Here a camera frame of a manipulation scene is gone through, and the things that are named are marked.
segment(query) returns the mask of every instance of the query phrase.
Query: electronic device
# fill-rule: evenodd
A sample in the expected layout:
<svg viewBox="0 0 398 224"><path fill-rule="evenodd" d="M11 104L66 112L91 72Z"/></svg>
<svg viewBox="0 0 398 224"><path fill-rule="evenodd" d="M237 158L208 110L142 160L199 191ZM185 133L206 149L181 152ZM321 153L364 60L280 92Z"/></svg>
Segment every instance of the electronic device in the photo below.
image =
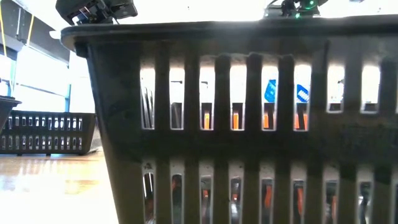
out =
<svg viewBox="0 0 398 224"><path fill-rule="evenodd" d="M138 15L132 0L57 0L55 8L70 25L113 23Z"/></svg>

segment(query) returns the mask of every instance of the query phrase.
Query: blue label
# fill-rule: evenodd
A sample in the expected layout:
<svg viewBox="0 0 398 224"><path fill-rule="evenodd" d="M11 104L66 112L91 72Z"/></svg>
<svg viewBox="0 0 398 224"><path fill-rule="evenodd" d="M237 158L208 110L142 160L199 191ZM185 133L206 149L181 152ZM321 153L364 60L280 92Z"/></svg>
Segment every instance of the blue label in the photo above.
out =
<svg viewBox="0 0 398 224"><path fill-rule="evenodd" d="M269 103L275 103L276 80L269 80L264 98Z"/></svg>
<svg viewBox="0 0 398 224"><path fill-rule="evenodd" d="M297 85L297 98L301 103L307 103L310 99L308 90L302 85Z"/></svg>

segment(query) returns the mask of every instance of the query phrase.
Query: ceiling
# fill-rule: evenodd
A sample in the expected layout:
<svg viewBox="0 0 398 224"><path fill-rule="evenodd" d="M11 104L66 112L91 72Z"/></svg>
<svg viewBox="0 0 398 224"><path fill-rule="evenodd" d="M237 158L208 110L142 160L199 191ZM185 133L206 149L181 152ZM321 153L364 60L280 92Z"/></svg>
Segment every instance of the ceiling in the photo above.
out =
<svg viewBox="0 0 398 224"><path fill-rule="evenodd" d="M56 0L13 0L26 11L61 30L68 24L55 10ZM271 0L135 0L138 16L123 19L122 24L180 21L255 21L262 17L265 6ZM327 17L343 17L361 14L396 13L398 2L391 0L329 0L321 6Z"/></svg>

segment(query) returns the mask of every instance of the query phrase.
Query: wooden floor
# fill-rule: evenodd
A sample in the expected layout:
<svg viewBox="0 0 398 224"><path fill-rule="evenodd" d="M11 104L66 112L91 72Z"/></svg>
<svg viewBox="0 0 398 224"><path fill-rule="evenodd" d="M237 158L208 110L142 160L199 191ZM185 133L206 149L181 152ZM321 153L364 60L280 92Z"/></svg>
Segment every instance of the wooden floor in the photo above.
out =
<svg viewBox="0 0 398 224"><path fill-rule="evenodd" d="M103 152L0 155L0 223L117 224Z"/></svg>

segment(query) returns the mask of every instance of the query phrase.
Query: plastic container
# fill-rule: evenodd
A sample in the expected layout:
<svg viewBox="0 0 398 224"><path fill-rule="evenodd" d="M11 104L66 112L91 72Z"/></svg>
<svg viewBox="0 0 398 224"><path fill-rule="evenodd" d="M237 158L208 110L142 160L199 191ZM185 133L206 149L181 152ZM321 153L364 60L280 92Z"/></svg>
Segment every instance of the plastic container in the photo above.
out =
<svg viewBox="0 0 398 224"><path fill-rule="evenodd" d="M16 101L14 97L0 96L0 134L2 127L7 121L8 115L10 114L13 107L16 107L20 101Z"/></svg>
<svg viewBox="0 0 398 224"><path fill-rule="evenodd" d="M102 146L95 114L11 111L0 154L79 154Z"/></svg>
<svg viewBox="0 0 398 224"><path fill-rule="evenodd" d="M144 214L157 223L174 223L170 177L177 172L184 223L396 220L398 16L78 26L64 29L62 42L88 61L120 223L145 223ZM229 97L229 69L236 57L247 67L239 131L231 130ZM379 100L376 113L363 113L361 72L370 62L381 71ZM277 66L279 77L275 107L270 107L275 128L264 130L261 72L269 63ZM294 70L302 63L311 68L308 109L302 110L308 128L296 130ZM332 63L344 65L345 79L343 103L333 106L340 111L330 113ZM185 70L182 130L170 128L174 66ZM202 66L215 72L212 129L200 125ZM153 128L142 125L140 70L147 68L155 71ZM181 166L170 160L175 158ZM152 202L144 195L143 174L154 175ZM203 178L210 190L200 190ZM231 194L235 178L242 186L233 185L238 192ZM325 192L329 182L337 183L337 190ZM371 183L370 201L361 195L363 182ZM262 198L262 189L272 197Z"/></svg>

